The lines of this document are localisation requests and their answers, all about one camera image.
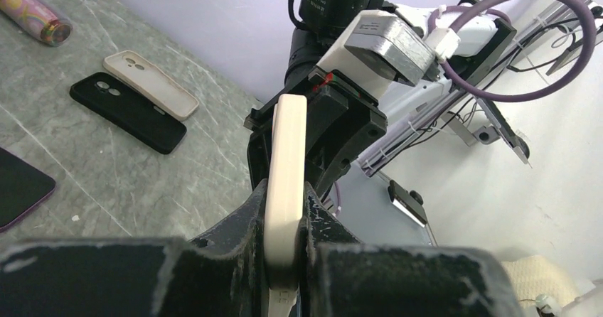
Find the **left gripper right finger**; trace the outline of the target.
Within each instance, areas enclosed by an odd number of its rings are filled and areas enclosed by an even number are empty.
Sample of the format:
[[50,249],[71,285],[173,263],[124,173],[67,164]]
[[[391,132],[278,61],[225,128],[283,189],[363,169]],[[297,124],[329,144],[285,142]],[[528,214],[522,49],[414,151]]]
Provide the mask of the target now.
[[304,186],[302,316],[522,316],[490,253],[361,242]]

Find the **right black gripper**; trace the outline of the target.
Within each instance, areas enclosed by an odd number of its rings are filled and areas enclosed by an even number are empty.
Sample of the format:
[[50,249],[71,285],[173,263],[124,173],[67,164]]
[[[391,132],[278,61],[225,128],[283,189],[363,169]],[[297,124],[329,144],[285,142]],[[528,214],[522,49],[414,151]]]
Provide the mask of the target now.
[[305,181],[317,195],[327,194],[386,133],[387,117],[377,99],[337,70],[301,76],[281,93],[306,97]]

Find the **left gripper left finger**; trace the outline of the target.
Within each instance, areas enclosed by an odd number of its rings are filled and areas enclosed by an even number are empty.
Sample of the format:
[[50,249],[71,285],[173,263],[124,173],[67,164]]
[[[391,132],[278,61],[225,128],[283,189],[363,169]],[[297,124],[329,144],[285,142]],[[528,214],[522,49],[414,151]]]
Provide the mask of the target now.
[[263,316],[267,182],[192,240],[29,239],[1,252],[2,316]]

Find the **bare black phone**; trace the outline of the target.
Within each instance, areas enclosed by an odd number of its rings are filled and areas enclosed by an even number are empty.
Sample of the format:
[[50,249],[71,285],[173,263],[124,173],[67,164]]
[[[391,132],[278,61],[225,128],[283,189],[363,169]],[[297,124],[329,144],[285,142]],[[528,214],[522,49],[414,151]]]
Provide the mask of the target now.
[[168,155],[187,128],[121,80],[96,72],[71,85],[70,96],[143,144]]

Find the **purple bare phone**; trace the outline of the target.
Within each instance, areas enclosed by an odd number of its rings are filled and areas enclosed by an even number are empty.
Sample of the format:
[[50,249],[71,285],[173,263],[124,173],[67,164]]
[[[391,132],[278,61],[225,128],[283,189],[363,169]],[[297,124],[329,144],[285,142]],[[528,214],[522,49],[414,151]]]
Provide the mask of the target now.
[[56,188],[56,181],[36,167],[1,149],[1,232],[33,212]]

